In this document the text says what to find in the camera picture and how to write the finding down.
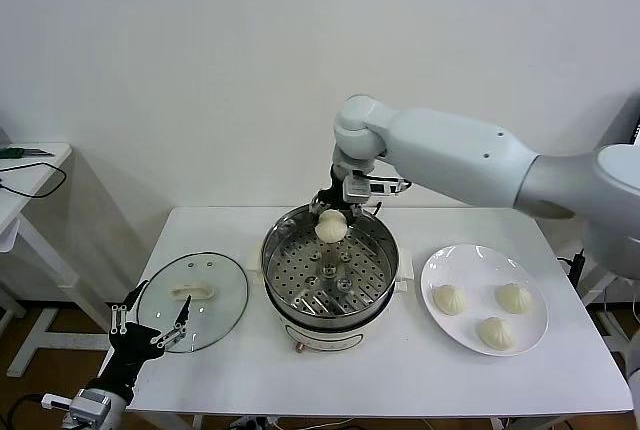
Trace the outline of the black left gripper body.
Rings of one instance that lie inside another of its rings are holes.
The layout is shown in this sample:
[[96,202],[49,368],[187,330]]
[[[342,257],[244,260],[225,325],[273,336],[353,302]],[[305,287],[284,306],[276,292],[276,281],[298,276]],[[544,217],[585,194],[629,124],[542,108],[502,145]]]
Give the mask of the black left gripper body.
[[126,333],[111,335],[113,349],[109,361],[96,378],[96,387],[107,391],[132,391],[142,366],[164,354],[152,340],[161,332],[134,322],[127,322]]

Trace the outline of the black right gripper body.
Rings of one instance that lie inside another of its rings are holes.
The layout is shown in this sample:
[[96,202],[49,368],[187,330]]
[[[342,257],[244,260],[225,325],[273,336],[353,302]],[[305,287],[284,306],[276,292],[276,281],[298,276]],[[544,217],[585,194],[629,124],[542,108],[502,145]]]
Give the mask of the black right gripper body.
[[348,175],[348,171],[343,167],[333,164],[330,171],[331,185],[327,189],[321,189],[323,198],[326,202],[326,210],[345,211],[349,204],[344,200],[343,183]]

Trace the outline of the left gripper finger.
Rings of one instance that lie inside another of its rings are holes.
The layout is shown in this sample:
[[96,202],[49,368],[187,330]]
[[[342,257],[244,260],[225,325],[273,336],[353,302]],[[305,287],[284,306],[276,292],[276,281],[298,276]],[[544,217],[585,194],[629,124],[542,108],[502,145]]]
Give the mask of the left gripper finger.
[[173,327],[167,333],[152,338],[152,345],[155,345],[159,349],[171,349],[185,338],[190,303],[191,296],[188,296],[174,321]]
[[132,310],[134,304],[138,300],[148,280],[141,281],[132,291],[125,297],[124,301],[119,304],[111,305],[111,326],[110,334],[126,334],[126,322],[128,312]]

